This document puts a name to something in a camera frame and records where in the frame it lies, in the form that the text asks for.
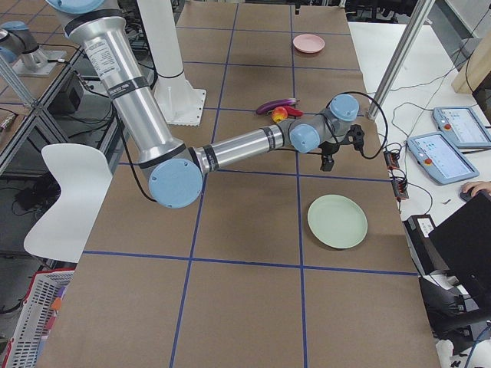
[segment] tablet screen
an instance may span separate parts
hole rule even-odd
[[[446,179],[473,172],[441,135],[425,136],[414,142],[431,158]]]
[[[442,109],[443,116],[462,143],[488,143],[489,139],[479,128],[474,116],[467,109]]]

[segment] white table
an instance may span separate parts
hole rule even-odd
[[[378,84],[404,31],[404,27],[405,25],[350,23],[354,46],[368,92],[377,90]],[[392,89],[430,82],[436,77],[443,76],[452,68],[452,61],[443,49],[433,29],[429,25],[425,25],[414,42],[403,67],[400,69]],[[433,93],[438,90],[428,105],[428,109],[442,106],[474,105],[476,101],[471,95],[456,94],[453,91],[451,83],[456,75],[457,70],[452,70],[444,79],[440,89],[438,87],[443,78],[434,81],[430,85],[390,92],[382,105],[389,120],[388,142],[403,143],[406,139],[398,129],[390,124],[390,120],[394,115],[394,108],[404,102],[412,102],[425,107]],[[475,106],[473,109],[478,117],[488,125],[489,123],[480,108]],[[421,111],[417,107],[404,105],[397,109],[394,122],[404,131],[409,132]],[[431,114],[430,111],[423,112],[411,136],[437,131],[437,126],[433,122]],[[376,122],[379,133],[383,134],[385,128],[381,114],[378,114]],[[404,150],[400,158],[400,164],[403,169],[405,154]],[[491,151],[467,155],[467,158],[480,172],[480,176],[473,180],[491,180],[491,169],[489,168]],[[433,196],[433,207],[430,214],[436,225],[439,225],[464,204],[458,194],[460,187],[465,182],[440,186],[432,181],[422,168],[418,167],[411,154],[408,155],[406,163],[409,182],[424,187]],[[408,194],[410,199],[403,201],[401,205],[401,218],[403,220],[410,215],[425,213],[430,206],[430,197],[421,189],[410,186]]]

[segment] plate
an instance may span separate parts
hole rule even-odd
[[[315,237],[332,248],[359,244],[367,234],[367,216],[355,202],[342,195],[323,195],[308,209],[308,226]]]
[[[293,39],[293,45],[300,52],[314,54],[324,48],[325,42],[315,34],[300,34]]]

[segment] black mouse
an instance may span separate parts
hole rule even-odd
[[[471,196],[471,193],[472,192],[472,189],[468,190],[467,192],[460,192],[459,193],[459,197],[464,201],[464,202],[468,202],[471,200],[472,196]]]

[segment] human hand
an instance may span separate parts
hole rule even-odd
[[[466,182],[461,190],[462,193],[471,191],[471,197],[474,197],[480,190],[484,190],[491,195],[491,182]]]

